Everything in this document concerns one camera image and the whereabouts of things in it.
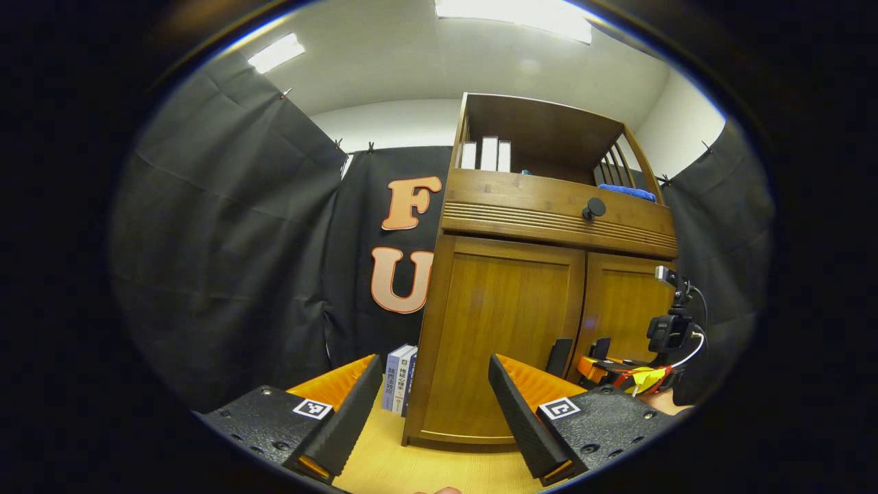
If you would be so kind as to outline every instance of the book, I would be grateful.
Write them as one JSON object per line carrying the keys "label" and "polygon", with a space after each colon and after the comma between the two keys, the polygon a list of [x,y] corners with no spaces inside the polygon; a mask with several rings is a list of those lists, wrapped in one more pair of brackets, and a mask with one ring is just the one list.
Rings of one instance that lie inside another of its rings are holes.
{"label": "book", "polygon": [[497,136],[482,137],[482,161],[480,170],[497,171]]}
{"label": "book", "polygon": [[497,171],[509,173],[512,167],[512,142],[500,141],[497,144]]}
{"label": "book", "polygon": [[412,394],[412,381],[414,381],[414,364],[418,361],[418,347],[414,348],[412,358],[408,362],[408,384],[406,385],[406,397],[402,400],[402,416],[408,413],[408,396]]}
{"label": "book", "polygon": [[466,170],[475,170],[476,169],[476,143],[475,142],[464,142],[461,144],[461,159],[460,159],[460,167]]}
{"label": "book", "polygon": [[399,364],[399,356],[408,352],[413,347],[411,345],[403,345],[396,350],[387,354],[387,367],[385,368],[385,390],[381,396],[381,408],[384,410],[393,409],[393,388],[396,386],[396,369]]}
{"label": "book", "polygon": [[399,365],[396,367],[396,386],[393,388],[393,413],[402,415],[402,402],[406,399],[406,384],[408,383],[408,363],[412,354],[417,352],[416,347],[411,347],[399,357]]}

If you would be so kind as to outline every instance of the ceiling light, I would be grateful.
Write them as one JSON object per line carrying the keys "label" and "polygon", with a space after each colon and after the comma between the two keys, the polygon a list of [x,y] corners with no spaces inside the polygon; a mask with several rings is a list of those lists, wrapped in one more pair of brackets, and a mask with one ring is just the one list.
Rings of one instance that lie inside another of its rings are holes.
{"label": "ceiling light", "polygon": [[439,18],[499,20],[592,42],[591,14],[563,0],[435,0],[435,7]]}
{"label": "ceiling light", "polygon": [[256,67],[256,71],[264,74],[274,69],[281,63],[291,60],[305,52],[305,47],[299,44],[296,35],[287,34],[280,40],[268,45],[263,51],[248,59],[250,65]]}

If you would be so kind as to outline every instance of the wooden floor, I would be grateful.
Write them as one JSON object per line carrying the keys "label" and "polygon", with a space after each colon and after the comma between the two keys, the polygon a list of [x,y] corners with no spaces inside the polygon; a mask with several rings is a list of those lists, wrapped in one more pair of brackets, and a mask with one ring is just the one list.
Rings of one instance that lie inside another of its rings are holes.
{"label": "wooden floor", "polygon": [[500,451],[438,442],[403,447],[405,421],[381,410],[379,392],[354,451],[333,485],[355,494],[432,494],[448,486],[463,494],[530,494],[542,489],[515,446]]}

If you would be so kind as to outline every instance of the white cable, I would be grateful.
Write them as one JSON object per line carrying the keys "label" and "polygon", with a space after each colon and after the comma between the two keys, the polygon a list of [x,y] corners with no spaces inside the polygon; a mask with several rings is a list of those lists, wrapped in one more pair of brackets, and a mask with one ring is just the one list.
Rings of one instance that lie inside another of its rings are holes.
{"label": "white cable", "polygon": [[671,367],[677,367],[677,366],[680,365],[680,364],[684,364],[684,363],[686,363],[687,360],[691,359],[696,353],[698,353],[699,350],[702,349],[702,345],[704,345],[704,340],[706,339],[706,338],[704,337],[704,334],[703,334],[703,333],[692,333],[692,336],[694,336],[694,337],[697,336],[698,338],[701,339],[701,341],[698,342],[698,347],[695,348],[695,351],[692,352],[692,353],[690,353],[688,357],[686,357],[685,359],[683,359],[683,360],[677,362],[676,364],[672,364]]}

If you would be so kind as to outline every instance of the wooden cabinet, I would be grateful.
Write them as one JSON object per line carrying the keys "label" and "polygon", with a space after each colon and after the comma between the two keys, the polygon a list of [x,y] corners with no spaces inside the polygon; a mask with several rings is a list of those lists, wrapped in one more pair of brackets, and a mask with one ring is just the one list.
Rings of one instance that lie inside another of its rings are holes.
{"label": "wooden cabinet", "polygon": [[576,338],[585,252],[440,236],[436,244],[406,435],[472,444],[514,442],[487,379],[495,352],[545,367]]}
{"label": "wooden cabinet", "polygon": [[[512,172],[460,168],[462,143],[488,135],[512,142]],[[634,186],[632,164],[655,202],[595,186],[598,168],[614,185]],[[612,338],[611,356],[650,359],[646,329],[673,297],[653,274],[672,266],[677,240],[624,123],[464,94],[444,197],[403,444],[513,442],[487,381],[493,353],[545,368],[555,341],[572,338],[562,375],[573,382],[575,362],[597,338]],[[592,198],[606,213],[586,219]]]}

